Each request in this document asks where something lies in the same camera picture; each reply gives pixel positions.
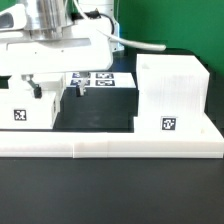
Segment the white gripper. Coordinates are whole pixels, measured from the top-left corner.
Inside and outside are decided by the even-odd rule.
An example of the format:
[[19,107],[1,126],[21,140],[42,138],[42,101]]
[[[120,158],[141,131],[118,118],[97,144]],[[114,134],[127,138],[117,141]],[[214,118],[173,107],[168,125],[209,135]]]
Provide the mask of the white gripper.
[[[102,32],[110,34],[111,29],[108,19],[78,20],[63,29],[62,39],[47,41],[34,41],[23,30],[0,31],[0,75],[22,75],[34,97],[41,99],[42,89],[33,81],[33,74],[107,70],[113,55]],[[77,97],[85,94],[89,77],[89,72],[79,72]]]

